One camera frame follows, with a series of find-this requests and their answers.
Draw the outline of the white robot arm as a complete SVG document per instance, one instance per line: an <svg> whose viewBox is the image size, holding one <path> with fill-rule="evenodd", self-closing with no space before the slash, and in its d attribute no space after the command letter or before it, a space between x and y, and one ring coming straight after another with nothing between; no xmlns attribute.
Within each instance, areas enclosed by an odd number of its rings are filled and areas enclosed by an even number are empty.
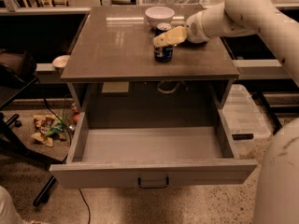
<svg viewBox="0 0 299 224"><path fill-rule="evenodd" d="M153 39L157 48L185 40L254 33L299 85L299 22L271 0L224 0L191 15L184 26ZM269 144L257 185L253 224L299 224L299 119L281 128Z"/></svg>

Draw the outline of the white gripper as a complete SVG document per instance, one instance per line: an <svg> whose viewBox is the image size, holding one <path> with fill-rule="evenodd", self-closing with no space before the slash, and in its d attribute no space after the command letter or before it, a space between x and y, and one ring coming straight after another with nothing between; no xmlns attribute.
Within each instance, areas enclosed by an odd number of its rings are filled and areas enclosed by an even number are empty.
<svg viewBox="0 0 299 224"><path fill-rule="evenodd" d="M156 48L175 46L184 42L186 39L194 44L204 43L209 40L203 28L202 11L191 15L185 21L185 28L177 26L165 33L155 36L153 38L153 46Z"/></svg>

